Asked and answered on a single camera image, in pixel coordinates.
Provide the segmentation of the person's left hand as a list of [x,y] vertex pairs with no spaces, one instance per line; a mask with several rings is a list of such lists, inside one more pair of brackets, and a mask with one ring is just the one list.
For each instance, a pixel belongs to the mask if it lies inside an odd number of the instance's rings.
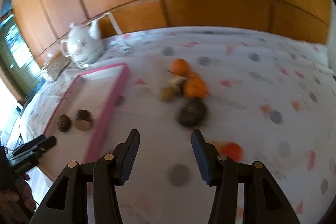
[[[27,181],[30,180],[28,174],[23,175],[23,180],[19,192],[25,203],[25,207],[29,211],[34,212],[37,208],[35,200],[33,198],[32,190]],[[11,190],[1,191],[1,216],[5,216],[5,221],[9,223],[22,223],[23,218],[19,215],[19,211],[14,207],[14,204],[19,201],[19,195]]]

